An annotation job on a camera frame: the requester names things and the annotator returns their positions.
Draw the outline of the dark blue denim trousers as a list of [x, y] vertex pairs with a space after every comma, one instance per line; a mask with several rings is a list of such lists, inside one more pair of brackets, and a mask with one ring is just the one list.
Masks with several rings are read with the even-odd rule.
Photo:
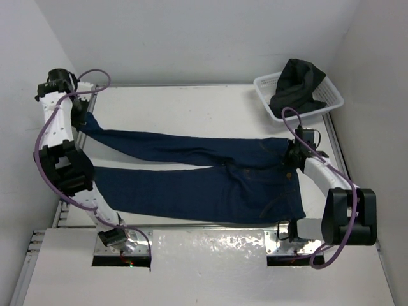
[[305, 217], [296, 170], [284, 164], [285, 138], [173, 136], [103, 129], [88, 137], [128, 156], [186, 164], [185, 170], [96, 168], [96, 186], [114, 210], [216, 223], [266, 224]]

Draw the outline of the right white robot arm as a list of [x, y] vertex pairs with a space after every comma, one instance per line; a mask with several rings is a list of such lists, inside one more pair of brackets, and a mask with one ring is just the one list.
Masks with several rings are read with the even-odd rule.
[[372, 189], [358, 187], [334, 168], [323, 151], [314, 154], [289, 141], [284, 164], [302, 171], [326, 196], [321, 234], [328, 245], [371, 246], [377, 240], [377, 203]]

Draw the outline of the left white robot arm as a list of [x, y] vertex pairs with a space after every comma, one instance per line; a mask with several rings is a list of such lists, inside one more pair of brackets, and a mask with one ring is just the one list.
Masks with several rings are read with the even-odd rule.
[[85, 125], [90, 99], [97, 92], [92, 84], [81, 82], [66, 69], [48, 72], [35, 97], [43, 109], [45, 124], [34, 145], [34, 162], [60, 199], [87, 212], [103, 245], [123, 251], [129, 233], [98, 190], [94, 166], [73, 134]]

